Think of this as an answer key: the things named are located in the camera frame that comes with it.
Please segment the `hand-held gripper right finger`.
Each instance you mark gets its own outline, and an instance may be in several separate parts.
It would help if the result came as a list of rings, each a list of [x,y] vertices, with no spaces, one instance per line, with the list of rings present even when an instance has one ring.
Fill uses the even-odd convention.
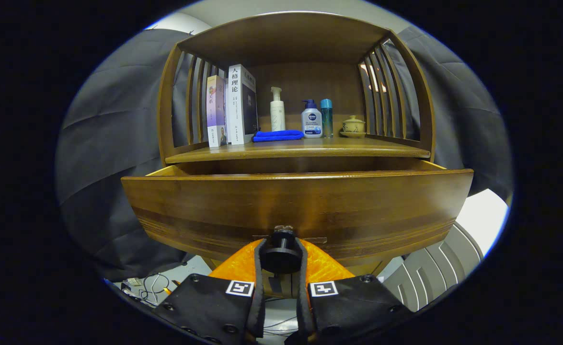
[[[413,317],[374,275],[353,275],[318,246],[301,239],[295,242],[302,253],[297,345],[377,343]]]

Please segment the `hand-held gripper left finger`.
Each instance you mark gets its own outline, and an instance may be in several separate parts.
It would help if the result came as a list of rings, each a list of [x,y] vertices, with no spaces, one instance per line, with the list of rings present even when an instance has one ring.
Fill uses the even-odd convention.
[[[256,344],[264,335],[265,244],[259,239],[245,245],[207,276],[188,275],[153,314],[205,344]]]

